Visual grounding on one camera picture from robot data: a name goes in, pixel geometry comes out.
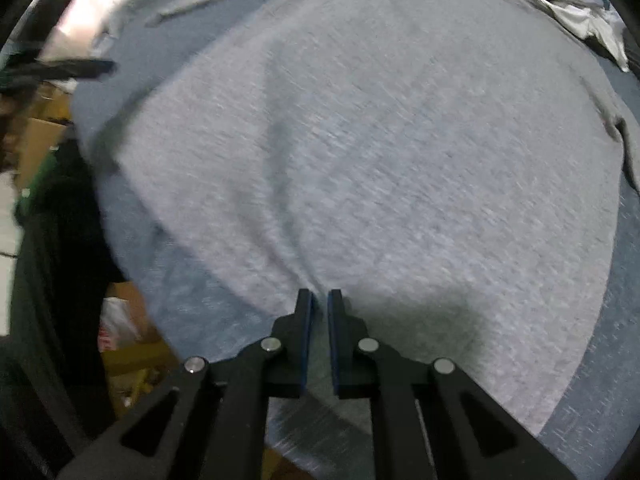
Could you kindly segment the cardboard box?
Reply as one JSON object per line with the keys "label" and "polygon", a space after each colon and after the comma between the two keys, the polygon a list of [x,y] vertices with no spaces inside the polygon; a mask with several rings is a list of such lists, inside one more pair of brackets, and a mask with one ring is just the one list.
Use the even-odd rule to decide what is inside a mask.
{"label": "cardboard box", "polygon": [[18,144],[14,186],[21,193],[35,177],[43,159],[61,141],[66,125],[29,118]]}

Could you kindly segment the white garment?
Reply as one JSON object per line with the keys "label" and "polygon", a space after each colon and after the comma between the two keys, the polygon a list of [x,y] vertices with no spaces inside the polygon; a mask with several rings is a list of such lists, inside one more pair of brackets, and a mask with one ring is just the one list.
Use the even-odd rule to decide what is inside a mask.
{"label": "white garment", "polygon": [[565,1],[538,0],[538,3],[578,39],[596,40],[624,73],[629,72],[624,41],[626,25],[615,10],[578,6]]}

